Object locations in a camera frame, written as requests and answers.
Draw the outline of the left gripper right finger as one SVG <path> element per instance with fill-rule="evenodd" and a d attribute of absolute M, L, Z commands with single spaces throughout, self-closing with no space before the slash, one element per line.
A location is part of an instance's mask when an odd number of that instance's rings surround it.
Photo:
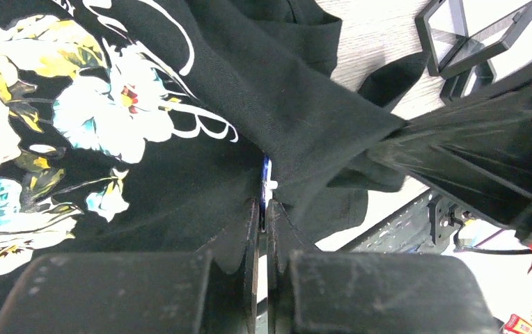
<path fill-rule="evenodd" d="M 290 220 L 283 204 L 269 201 L 265 210 L 267 234 L 267 325 L 269 333 L 292 333 L 295 297 L 290 269 L 297 251 L 320 249 Z"/>

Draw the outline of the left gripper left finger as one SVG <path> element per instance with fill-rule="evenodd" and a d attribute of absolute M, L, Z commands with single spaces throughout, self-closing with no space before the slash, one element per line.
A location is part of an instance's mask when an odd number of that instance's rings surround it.
<path fill-rule="evenodd" d="M 254 333 L 257 317 L 260 203 L 247 200 L 199 250 L 212 256 L 202 333 Z"/>

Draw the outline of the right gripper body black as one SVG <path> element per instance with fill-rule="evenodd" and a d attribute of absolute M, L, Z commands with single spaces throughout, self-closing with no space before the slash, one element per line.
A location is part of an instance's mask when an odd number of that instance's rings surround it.
<path fill-rule="evenodd" d="M 411 119 L 368 152 L 532 243 L 532 63 Z"/>

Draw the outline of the black floral t-shirt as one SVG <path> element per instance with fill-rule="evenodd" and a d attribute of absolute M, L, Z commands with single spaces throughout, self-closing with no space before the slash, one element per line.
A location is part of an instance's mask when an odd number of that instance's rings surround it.
<path fill-rule="evenodd" d="M 311 241 L 404 177 L 366 150 L 427 63 L 352 92 L 314 1 L 0 1 L 0 309 L 48 253 L 194 251 L 250 204 L 264 160 Z"/>

